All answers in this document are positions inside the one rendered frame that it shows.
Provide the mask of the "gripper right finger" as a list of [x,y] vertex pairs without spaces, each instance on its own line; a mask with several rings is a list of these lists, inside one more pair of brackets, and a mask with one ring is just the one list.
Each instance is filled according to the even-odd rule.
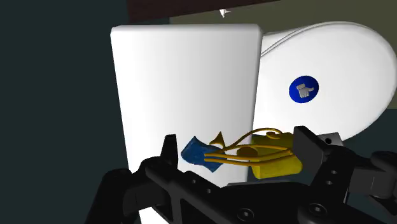
[[298,207],[299,224],[384,224],[347,205],[350,193],[366,195],[397,224],[397,153],[375,151],[364,158],[297,126],[293,154],[303,169],[314,175],[308,195]]

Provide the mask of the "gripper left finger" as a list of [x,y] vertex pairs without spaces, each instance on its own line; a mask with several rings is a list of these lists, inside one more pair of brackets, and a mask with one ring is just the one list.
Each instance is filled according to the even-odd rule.
[[168,224],[237,224],[220,187],[192,171],[178,170],[176,135],[167,135],[161,154],[143,160],[136,172],[107,172],[84,224],[133,224],[152,207]]

